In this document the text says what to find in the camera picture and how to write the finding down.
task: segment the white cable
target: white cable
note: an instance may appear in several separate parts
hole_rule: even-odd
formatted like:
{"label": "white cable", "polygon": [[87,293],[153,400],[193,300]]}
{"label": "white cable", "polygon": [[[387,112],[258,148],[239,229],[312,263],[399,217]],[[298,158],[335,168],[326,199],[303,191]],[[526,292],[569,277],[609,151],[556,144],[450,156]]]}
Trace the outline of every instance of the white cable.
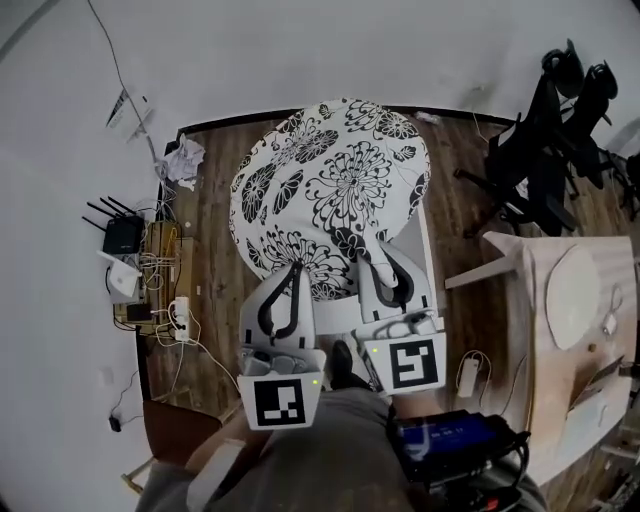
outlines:
{"label": "white cable", "polygon": [[202,343],[200,343],[200,334],[202,333],[202,326],[200,325],[200,322],[196,320],[195,316],[193,315],[193,311],[191,311],[191,309],[189,309],[189,315],[191,316],[193,321],[198,325],[198,335],[196,336],[196,339],[189,338],[188,341],[176,341],[175,343],[169,343],[169,344],[164,344],[162,343],[162,341],[160,341],[160,336],[158,334],[158,329],[160,327],[166,327],[167,325],[171,325],[174,331],[176,332],[178,331],[178,326],[175,323],[176,318],[172,313],[172,306],[173,306],[173,310],[175,311],[175,300],[169,303],[169,307],[166,310],[156,311],[156,312],[166,311],[169,317],[169,323],[158,325],[156,327],[156,338],[158,339],[158,343],[166,348],[173,347],[175,345],[182,345],[181,353],[180,353],[180,361],[178,363],[178,370],[176,371],[176,375],[173,379],[173,385],[171,386],[171,391],[175,389],[176,383],[178,382],[178,376],[180,375],[180,370],[182,369],[182,360],[184,358],[184,346],[188,345],[190,347],[200,347],[202,350],[204,350],[206,354],[211,358],[211,360],[227,374],[227,376],[231,379],[231,382],[235,386],[236,390],[238,391],[238,394],[240,394],[240,387],[238,386],[238,383],[236,382],[236,379],[234,378],[234,376],[231,375],[231,372],[229,372],[229,370],[227,370],[225,366],[222,363],[220,363],[220,361],[218,361],[215,357],[213,357],[213,355],[211,354],[211,352],[209,352],[209,349],[207,347],[205,347]]}
{"label": "white cable", "polygon": [[472,359],[475,356],[480,356],[480,359],[479,359],[480,364],[478,365],[478,374],[482,370],[482,364],[484,361],[486,361],[487,365],[489,366],[489,373],[487,374],[487,380],[484,383],[484,389],[482,390],[482,394],[480,395],[480,401],[479,401],[480,409],[482,409],[482,400],[484,399],[484,395],[487,392],[487,388],[491,383],[491,373],[493,371],[491,367],[491,359],[489,359],[489,356],[487,356],[487,354],[485,354],[481,350],[469,350],[469,352],[463,355],[462,359],[460,360],[460,365],[458,366],[458,375],[456,376],[456,390],[458,390],[458,388],[460,387],[460,374],[462,372],[462,366],[464,364],[465,359],[467,359],[468,356],[471,356]]}
{"label": "white cable", "polygon": [[207,355],[211,358],[211,360],[214,363],[216,363],[220,368],[222,368],[224,373],[226,373],[229,376],[229,378],[231,379],[231,382],[233,382],[233,385],[238,390],[238,394],[240,394],[240,387],[238,386],[238,383],[236,382],[236,379],[233,377],[233,375],[231,375],[231,373],[229,373],[229,370],[227,370],[215,357],[213,357],[211,355],[211,352],[209,352],[209,349],[207,347],[205,347],[202,343],[198,342],[198,343],[196,343],[196,345],[198,347],[200,347],[202,350],[204,350],[207,353]]}
{"label": "white cable", "polygon": [[520,368],[522,368],[522,365],[526,360],[527,360],[527,356],[524,356],[518,363],[518,367],[516,368],[516,374],[513,377],[513,384],[511,385],[511,391],[509,392],[509,397],[507,398],[507,403],[504,404],[504,409],[502,409],[500,416],[504,416],[504,413],[507,412],[507,409],[509,408],[509,404],[511,403],[511,399],[513,398],[513,393],[516,389],[516,382],[518,382],[518,375],[520,375]]}
{"label": "white cable", "polygon": [[178,369],[176,370],[176,376],[173,378],[173,384],[171,384],[170,393],[173,393],[173,390],[176,389],[176,383],[178,382],[178,376],[180,375],[180,370],[182,369],[182,361],[184,360],[184,346],[185,346],[185,343],[180,343],[180,345],[182,345],[180,347],[180,361],[178,362]]}

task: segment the office chair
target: office chair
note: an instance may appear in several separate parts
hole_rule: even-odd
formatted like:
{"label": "office chair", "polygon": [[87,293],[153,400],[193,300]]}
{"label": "office chair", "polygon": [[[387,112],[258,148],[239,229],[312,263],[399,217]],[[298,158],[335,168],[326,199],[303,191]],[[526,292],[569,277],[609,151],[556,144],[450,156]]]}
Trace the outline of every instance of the office chair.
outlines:
{"label": "office chair", "polygon": [[[571,41],[564,52],[554,50],[545,55],[542,64],[543,74],[526,118],[521,121],[518,115],[512,127],[489,141],[487,179],[462,169],[454,173],[456,178],[478,185],[495,202],[479,222],[465,230],[465,238],[474,237],[500,211],[516,234],[519,224],[529,222],[536,222],[550,236],[559,236],[563,228],[573,231],[577,226],[563,206],[566,166],[554,152],[543,150],[551,145],[552,134],[562,125],[558,88],[563,95],[575,97],[582,89],[582,65]],[[528,197],[516,189],[525,178]]]}
{"label": "office chair", "polygon": [[597,188],[604,187],[602,172],[613,168],[591,137],[602,118],[607,120],[609,101],[618,95],[618,84],[608,64],[591,66],[584,86],[562,126],[553,132],[552,144],[566,162],[571,162],[579,177],[587,177]]}
{"label": "office chair", "polygon": [[608,154],[608,157],[613,166],[613,177],[622,186],[623,190],[620,208],[629,208],[629,220],[633,222],[640,212],[636,208],[636,199],[640,200],[640,153],[627,159],[624,172],[616,165],[610,154]]}

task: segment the cable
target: cable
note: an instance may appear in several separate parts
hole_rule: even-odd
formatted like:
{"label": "cable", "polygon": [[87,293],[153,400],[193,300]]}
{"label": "cable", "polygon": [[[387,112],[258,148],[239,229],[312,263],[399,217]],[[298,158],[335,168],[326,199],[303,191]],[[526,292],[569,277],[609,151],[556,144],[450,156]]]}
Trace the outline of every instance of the cable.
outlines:
{"label": "cable", "polygon": [[483,141],[485,141],[487,144],[489,144],[489,141],[484,138],[484,135],[482,135],[482,133],[480,133],[480,126],[478,125],[478,120],[476,119],[476,113],[475,112],[471,112],[471,115],[473,115],[473,120],[476,122],[476,131],[478,132],[478,137],[480,137]]}
{"label": "cable", "polygon": [[188,345],[190,347],[200,347],[202,350],[204,350],[204,352],[209,356],[209,358],[216,364],[218,365],[229,377],[229,379],[231,379],[231,382],[233,383],[234,387],[236,388],[236,390],[238,391],[238,394],[240,394],[240,387],[238,386],[238,383],[236,382],[235,377],[231,374],[231,372],[229,372],[229,370],[227,370],[227,368],[220,363],[220,361],[218,361],[215,357],[213,357],[213,354],[211,354],[211,352],[209,351],[209,349],[207,347],[205,347],[201,342],[200,342],[200,335],[202,333],[202,326],[200,325],[200,322],[198,322],[195,318],[195,316],[193,315],[193,311],[191,311],[191,309],[189,309],[189,316],[191,317],[191,319],[198,325],[198,335],[196,336],[196,339],[193,338],[189,338],[189,340],[187,341],[176,341],[175,343],[163,343],[162,340],[160,339],[160,336],[158,335],[158,329],[160,327],[165,327],[167,325],[171,325],[173,326],[173,328],[177,331],[179,329],[178,325],[175,323],[175,317],[172,314],[172,307],[175,309],[175,300],[171,301],[171,303],[169,304],[169,307],[167,308],[167,313],[168,313],[168,317],[169,317],[169,323],[167,324],[162,324],[162,325],[158,325],[156,327],[156,339],[158,340],[158,344],[165,347],[165,348],[170,348],[170,347],[174,347],[176,345],[182,345],[181,346],[181,350],[180,350],[180,361],[178,363],[178,370],[176,371],[176,375],[173,379],[173,384],[171,386],[171,390],[173,391],[175,389],[175,386],[178,382],[178,376],[180,375],[180,370],[182,369],[182,361],[184,358],[184,346]]}
{"label": "cable", "polygon": [[460,374],[462,373],[462,365],[464,364],[465,359],[467,359],[467,356],[469,355],[471,355],[471,358],[474,358],[476,355],[480,356],[478,373],[480,373],[480,371],[482,370],[482,364],[484,361],[486,361],[487,364],[489,365],[489,373],[487,374],[487,380],[484,383],[484,389],[482,390],[482,394],[480,395],[480,401],[479,401],[480,409],[482,409],[482,400],[484,399],[484,394],[487,392],[487,388],[491,383],[491,373],[493,371],[491,367],[491,359],[489,359],[489,356],[487,356],[487,354],[485,354],[481,350],[469,350],[469,352],[467,352],[465,355],[462,356],[462,359],[460,360],[460,365],[458,366],[458,375],[456,376],[456,390],[458,390],[458,388],[460,387]]}
{"label": "cable", "polygon": [[158,160],[158,158],[156,156],[156,150],[153,147],[153,142],[151,141],[151,137],[149,136],[149,133],[147,132],[147,129],[144,126],[144,122],[142,121],[142,117],[140,116],[140,113],[138,112],[138,109],[136,108],[136,105],[133,102],[133,98],[131,98],[131,95],[129,94],[129,91],[127,90],[127,87],[124,85],[124,81],[122,80],[122,75],[120,73],[120,64],[118,63],[118,58],[116,57],[116,51],[113,48],[113,42],[111,41],[111,37],[109,36],[109,32],[107,32],[107,29],[104,26],[104,23],[102,23],[102,20],[100,19],[100,16],[98,16],[98,13],[96,12],[95,8],[93,7],[93,4],[91,3],[91,0],[87,0],[87,3],[89,4],[89,8],[91,9],[91,12],[93,13],[94,17],[96,18],[96,21],[100,25],[100,28],[102,29],[102,32],[104,32],[104,35],[107,38],[107,42],[109,43],[109,48],[111,49],[111,56],[113,57],[113,63],[116,66],[116,73],[118,74],[118,80],[120,81],[120,85],[122,86],[122,90],[127,95],[127,99],[131,103],[131,106],[133,107],[133,111],[135,112],[136,117],[138,118],[138,121],[140,122],[140,129],[142,130],[142,133],[144,134],[145,138],[147,139],[147,144],[149,145],[149,151],[151,152],[151,158],[153,159],[153,169],[156,172],[156,174],[158,175],[158,178],[160,178],[160,182],[162,183],[164,181],[164,179],[165,179],[165,176],[163,175],[162,171],[158,170],[158,167],[160,166],[161,168],[164,168],[163,167],[163,162]]}
{"label": "cable", "polygon": [[137,420],[138,418],[142,418],[142,417],[143,417],[142,414],[138,414],[137,416],[134,416],[133,418],[129,418],[126,421],[121,421],[120,426],[124,427],[127,423],[131,423],[133,420]]}
{"label": "cable", "polygon": [[113,411],[115,411],[122,403],[122,397],[124,396],[124,394],[131,389],[131,386],[133,386],[133,378],[136,376],[137,373],[138,373],[138,370],[133,372],[133,374],[131,375],[131,381],[129,382],[129,385],[121,391],[120,398],[118,399],[118,403],[112,407],[111,411],[109,411],[110,416],[113,415]]}
{"label": "cable", "polygon": [[518,363],[518,367],[516,368],[516,374],[513,377],[513,384],[511,385],[511,391],[509,392],[509,398],[507,398],[507,403],[504,404],[504,409],[502,409],[500,416],[504,416],[504,413],[507,412],[507,409],[509,408],[509,404],[511,403],[511,399],[513,398],[513,393],[516,389],[516,382],[518,382],[518,375],[520,375],[520,368],[522,368],[522,365],[526,360],[527,360],[527,356],[524,356]]}

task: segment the electrical outlet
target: electrical outlet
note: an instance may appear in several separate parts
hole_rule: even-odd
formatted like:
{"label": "electrical outlet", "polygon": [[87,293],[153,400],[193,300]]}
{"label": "electrical outlet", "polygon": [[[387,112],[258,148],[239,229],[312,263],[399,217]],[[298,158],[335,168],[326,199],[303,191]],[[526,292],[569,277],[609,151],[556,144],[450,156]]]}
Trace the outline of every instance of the electrical outlet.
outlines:
{"label": "electrical outlet", "polygon": [[176,329],[175,338],[177,341],[189,341],[189,298],[176,297],[173,302],[174,321],[180,329]]}

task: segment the white charger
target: white charger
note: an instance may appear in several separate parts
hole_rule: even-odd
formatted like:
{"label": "white charger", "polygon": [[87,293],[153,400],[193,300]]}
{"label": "white charger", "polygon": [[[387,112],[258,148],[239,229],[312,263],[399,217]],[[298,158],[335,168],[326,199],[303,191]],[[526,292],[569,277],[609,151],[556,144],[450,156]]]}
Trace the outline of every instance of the white charger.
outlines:
{"label": "white charger", "polygon": [[473,396],[473,390],[476,387],[478,371],[480,368],[480,360],[473,356],[467,357],[462,363],[462,373],[458,381],[458,396],[460,398],[469,398]]}

